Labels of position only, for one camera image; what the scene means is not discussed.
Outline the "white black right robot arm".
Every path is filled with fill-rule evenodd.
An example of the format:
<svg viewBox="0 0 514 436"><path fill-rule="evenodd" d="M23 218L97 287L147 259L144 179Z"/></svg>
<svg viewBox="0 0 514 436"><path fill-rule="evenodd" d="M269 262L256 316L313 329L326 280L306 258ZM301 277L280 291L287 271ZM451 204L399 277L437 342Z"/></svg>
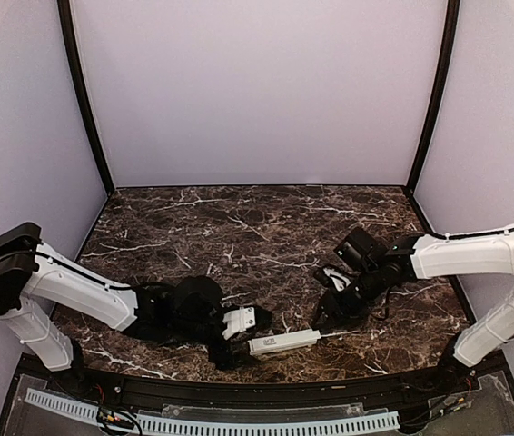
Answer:
<svg viewBox="0 0 514 436"><path fill-rule="evenodd" d="M379 296L406 282L451 275L514 276L514 224L479 233L424 233L403 237L387 247L365 230L353 229L335 248L348 265L318 268L315 279L325 288L311 321L330 329L367 317ZM485 318L456 335L430 374L430 387L448 394L465 372L514 337L514 289Z"/></svg>

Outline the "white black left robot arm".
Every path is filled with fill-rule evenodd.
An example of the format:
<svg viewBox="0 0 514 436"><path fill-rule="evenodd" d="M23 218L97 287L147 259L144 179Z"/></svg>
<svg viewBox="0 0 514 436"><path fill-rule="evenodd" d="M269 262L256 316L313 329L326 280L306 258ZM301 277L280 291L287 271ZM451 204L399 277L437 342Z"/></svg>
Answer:
<svg viewBox="0 0 514 436"><path fill-rule="evenodd" d="M37 224L22 223L0 235L0 319L75 396L94 389L94 375L81 365L80 346L54 326L37 298L136 340L201 344L222 371L252 361L234 337L252 338L272 324L271 312L260 306L224 306L222 288L210 277L189 276L177 285L114 282L58 253Z"/></svg>

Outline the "white remote control body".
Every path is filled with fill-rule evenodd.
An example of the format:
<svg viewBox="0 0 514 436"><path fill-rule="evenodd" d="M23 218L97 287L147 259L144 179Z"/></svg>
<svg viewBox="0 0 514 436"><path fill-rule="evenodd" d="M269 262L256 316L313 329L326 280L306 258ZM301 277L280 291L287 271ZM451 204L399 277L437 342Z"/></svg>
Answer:
<svg viewBox="0 0 514 436"><path fill-rule="evenodd" d="M321 338L317 330L306 329L297 332L272 335L249 340L251 356L285 352L315 344Z"/></svg>

